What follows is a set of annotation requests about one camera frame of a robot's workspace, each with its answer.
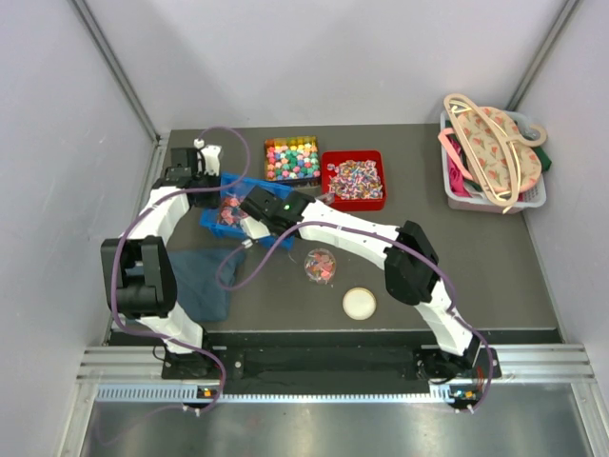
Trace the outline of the blue plastic candy bin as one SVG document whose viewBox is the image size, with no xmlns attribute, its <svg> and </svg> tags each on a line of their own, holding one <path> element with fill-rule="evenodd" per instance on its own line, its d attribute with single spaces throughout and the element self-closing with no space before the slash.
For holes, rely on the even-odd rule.
<svg viewBox="0 0 609 457">
<path fill-rule="evenodd" d="M 220 206 L 216 209 L 204 209 L 200 218 L 200 226 L 218 238 L 245 240 L 246 234 L 240 222 L 246 217 L 246 213 L 240 205 L 254 187 L 259 186 L 281 199 L 285 199 L 291 192 L 290 187 L 282 184 L 247 177 L 239 183 L 236 183 L 237 180 L 237 174 L 221 175 L 221 185 L 227 186 L 227 189 L 220 192 Z"/>
</svg>

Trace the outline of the round cream jar lid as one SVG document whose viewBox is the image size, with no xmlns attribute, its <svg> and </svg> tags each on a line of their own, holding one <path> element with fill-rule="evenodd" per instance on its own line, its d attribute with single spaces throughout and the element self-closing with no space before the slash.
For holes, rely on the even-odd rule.
<svg viewBox="0 0 609 457">
<path fill-rule="evenodd" d="M 352 288 L 344 295 L 344 313 L 353 320 L 369 319 L 375 313 L 376 308 L 376 298 L 367 288 Z"/>
</svg>

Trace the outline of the clear plastic scoop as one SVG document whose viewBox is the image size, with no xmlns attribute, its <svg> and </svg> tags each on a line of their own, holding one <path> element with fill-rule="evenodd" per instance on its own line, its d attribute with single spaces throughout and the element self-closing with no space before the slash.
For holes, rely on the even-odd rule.
<svg viewBox="0 0 609 457">
<path fill-rule="evenodd" d="M 335 194 L 332 191 L 323 192 L 317 195 L 315 199 L 321 201 L 327 206 L 330 206 L 335 200 Z"/>
</svg>

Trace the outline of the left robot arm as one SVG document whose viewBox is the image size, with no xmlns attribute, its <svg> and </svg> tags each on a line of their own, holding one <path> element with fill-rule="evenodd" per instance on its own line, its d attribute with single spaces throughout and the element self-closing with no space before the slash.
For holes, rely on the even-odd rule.
<svg viewBox="0 0 609 457">
<path fill-rule="evenodd" d="M 126 239 L 106 239 L 100 248 L 108 308 L 164 343 L 167 379 L 203 379 L 218 367 L 206 331 L 178 303 L 166 243 L 193 206 L 218 206 L 222 154 L 220 146 L 202 140 L 172 149 L 170 165 L 152 185 Z"/>
</svg>

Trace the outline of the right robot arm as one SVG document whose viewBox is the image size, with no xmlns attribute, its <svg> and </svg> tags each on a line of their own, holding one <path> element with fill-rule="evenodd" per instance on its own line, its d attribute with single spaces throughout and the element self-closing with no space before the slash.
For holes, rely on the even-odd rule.
<svg viewBox="0 0 609 457">
<path fill-rule="evenodd" d="M 493 349 L 483 335 L 462 319 L 456 290 L 439 268 L 439 257 L 422 228 L 373 223 L 340 212 L 298 191 L 282 199 L 260 187 L 241 204 L 247 214 L 242 228 L 251 239 L 274 235 L 279 242 L 298 236 L 360 256 L 383 271 L 389 295 L 413 307 L 432 330 L 438 354 L 455 376 L 495 376 Z"/>
</svg>

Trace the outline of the clear glass jar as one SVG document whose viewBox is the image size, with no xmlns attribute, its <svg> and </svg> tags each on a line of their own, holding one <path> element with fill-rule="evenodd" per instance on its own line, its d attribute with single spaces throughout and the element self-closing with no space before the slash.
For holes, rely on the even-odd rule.
<svg viewBox="0 0 609 457">
<path fill-rule="evenodd" d="M 335 275 L 337 262 L 334 255 L 325 248 L 311 250 L 304 259 L 304 272 L 316 284 L 326 285 Z"/>
</svg>

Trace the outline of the red tray of swirl lollipops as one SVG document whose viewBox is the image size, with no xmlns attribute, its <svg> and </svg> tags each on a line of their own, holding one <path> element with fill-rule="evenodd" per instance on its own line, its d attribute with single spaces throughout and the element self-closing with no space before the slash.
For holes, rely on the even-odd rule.
<svg viewBox="0 0 609 457">
<path fill-rule="evenodd" d="M 334 209 L 377 211 L 387 198 L 383 157 L 374 149 L 333 150 L 322 155 L 322 191 Z"/>
</svg>

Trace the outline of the folded dark blue cloth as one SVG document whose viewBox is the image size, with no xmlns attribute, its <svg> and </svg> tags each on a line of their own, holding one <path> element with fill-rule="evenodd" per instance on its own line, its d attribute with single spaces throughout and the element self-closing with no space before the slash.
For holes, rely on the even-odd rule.
<svg viewBox="0 0 609 457">
<path fill-rule="evenodd" d="M 197 323 L 223 322 L 230 310 L 230 292 L 215 274 L 231 253 L 227 248 L 179 250 L 168 254 L 176 279 L 178 304 Z"/>
</svg>

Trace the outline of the white basket of clothes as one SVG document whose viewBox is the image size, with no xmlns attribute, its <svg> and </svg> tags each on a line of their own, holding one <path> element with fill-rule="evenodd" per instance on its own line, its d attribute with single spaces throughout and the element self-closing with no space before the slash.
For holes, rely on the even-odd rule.
<svg viewBox="0 0 609 457">
<path fill-rule="evenodd" d="M 504 209 L 487 198 L 483 187 L 488 185 L 496 197 L 508 197 L 514 184 L 520 186 L 520 193 L 509 213 L 544 205 L 543 174 L 552 161 L 542 147 L 512 141 L 502 150 L 493 130 L 475 111 L 458 113 L 456 120 L 454 127 L 443 112 L 438 134 L 450 208 L 502 213 Z"/>
</svg>

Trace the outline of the beige clothes hanger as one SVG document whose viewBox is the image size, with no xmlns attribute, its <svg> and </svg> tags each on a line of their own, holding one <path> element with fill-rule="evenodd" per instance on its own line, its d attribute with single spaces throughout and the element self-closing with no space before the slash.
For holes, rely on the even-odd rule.
<svg viewBox="0 0 609 457">
<path fill-rule="evenodd" d="M 481 201 L 502 214 L 514 212 L 525 192 L 542 177 L 535 149 L 547 141 L 546 130 L 506 111 L 480 107 L 467 96 L 443 99 L 450 126 L 439 134 L 441 145 L 465 181 L 481 189 Z"/>
</svg>

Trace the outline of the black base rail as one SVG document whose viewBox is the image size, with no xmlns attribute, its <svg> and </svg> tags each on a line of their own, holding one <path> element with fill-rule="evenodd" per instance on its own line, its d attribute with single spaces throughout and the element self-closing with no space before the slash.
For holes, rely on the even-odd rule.
<svg viewBox="0 0 609 457">
<path fill-rule="evenodd" d="M 210 332 L 199 353 L 166 355 L 165 380 L 215 381 L 226 394 L 423 393 L 429 384 L 480 385 L 501 377 L 497 352 L 474 343 L 464 357 L 440 351 L 429 331 Z"/>
</svg>

